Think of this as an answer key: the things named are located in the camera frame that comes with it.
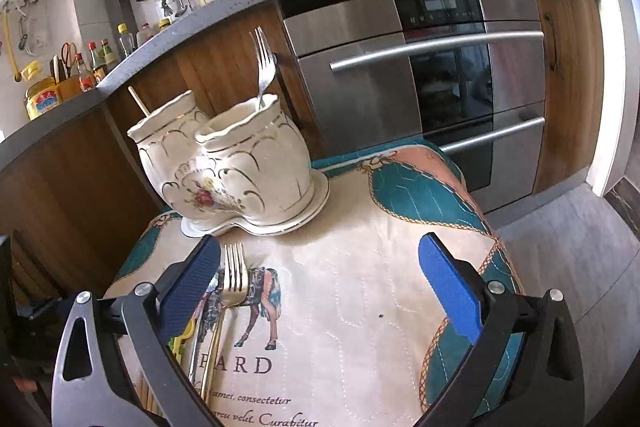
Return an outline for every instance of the ceramic saucer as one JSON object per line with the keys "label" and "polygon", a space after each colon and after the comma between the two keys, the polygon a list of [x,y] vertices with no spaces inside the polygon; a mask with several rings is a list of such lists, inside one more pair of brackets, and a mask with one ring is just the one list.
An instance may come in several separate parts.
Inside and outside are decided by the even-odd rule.
{"label": "ceramic saucer", "polygon": [[227,230],[232,229],[233,227],[239,227],[240,229],[243,229],[245,232],[248,232],[252,235],[282,235],[283,233],[293,232],[303,225],[306,225],[306,223],[316,217],[329,199],[329,180],[326,178],[326,176],[320,171],[311,169],[311,181],[315,185],[315,190],[314,197],[311,198],[309,204],[296,217],[287,219],[286,221],[278,223],[277,225],[259,227],[257,225],[252,225],[242,216],[234,216],[228,221],[225,221],[224,223],[213,227],[213,229],[199,230],[192,225],[189,219],[183,217],[180,224],[180,229],[182,230],[182,233],[187,237],[196,238],[207,235],[207,233],[213,235],[214,237],[222,235]]}

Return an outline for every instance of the scissors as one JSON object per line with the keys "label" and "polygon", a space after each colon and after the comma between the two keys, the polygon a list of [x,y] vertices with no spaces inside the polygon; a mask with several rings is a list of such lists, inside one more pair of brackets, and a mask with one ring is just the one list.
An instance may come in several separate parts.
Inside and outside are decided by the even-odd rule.
{"label": "scissors", "polygon": [[73,42],[65,42],[62,44],[62,49],[60,50],[60,56],[62,57],[62,62],[66,68],[66,77],[69,78],[71,76],[71,68],[73,68],[76,63],[76,54],[78,49]]}

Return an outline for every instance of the silver fork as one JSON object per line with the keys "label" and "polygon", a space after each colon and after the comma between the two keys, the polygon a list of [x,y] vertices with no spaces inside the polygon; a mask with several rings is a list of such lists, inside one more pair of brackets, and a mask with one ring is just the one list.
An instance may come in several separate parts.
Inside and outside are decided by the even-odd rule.
{"label": "silver fork", "polygon": [[262,96],[276,77],[276,57],[271,51],[264,31],[258,26],[253,32],[249,32],[254,42],[255,57],[258,59],[258,100],[255,103],[255,110],[260,109]]}
{"label": "silver fork", "polygon": [[225,245],[225,279],[222,286],[222,294],[220,295],[220,315],[216,321],[216,327],[213,332],[213,339],[209,346],[209,356],[204,368],[204,377],[202,378],[202,389],[200,397],[209,402],[211,393],[213,371],[218,361],[218,350],[220,349],[220,336],[222,333],[222,324],[225,319],[225,311],[232,306],[238,306],[249,292],[249,273],[244,262],[244,247],[242,243],[234,243]]}

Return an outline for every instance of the stainless steel oven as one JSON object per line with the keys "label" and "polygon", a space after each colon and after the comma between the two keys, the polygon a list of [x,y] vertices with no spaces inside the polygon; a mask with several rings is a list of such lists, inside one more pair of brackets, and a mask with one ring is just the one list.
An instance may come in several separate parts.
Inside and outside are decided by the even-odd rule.
{"label": "stainless steel oven", "polygon": [[485,212],[531,193],[545,100],[535,0],[350,0],[285,26],[329,154],[422,134]]}

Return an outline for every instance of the blue gripper pad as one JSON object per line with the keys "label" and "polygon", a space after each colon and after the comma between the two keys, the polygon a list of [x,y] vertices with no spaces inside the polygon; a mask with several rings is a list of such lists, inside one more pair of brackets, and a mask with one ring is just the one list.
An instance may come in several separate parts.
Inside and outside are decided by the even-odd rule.
{"label": "blue gripper pad", "polygon": [[480,302],[432,235],[422,236],[418,245],[420,269],[456,333],[475,344],[482,330]]}
{"label": "blue gripper pad", "polygon": [[160,276],[156,287],[161,292],[158,339],[162,344],[184,332],[219,266],[220,243],[206,235],[185,261],[169,266]]}

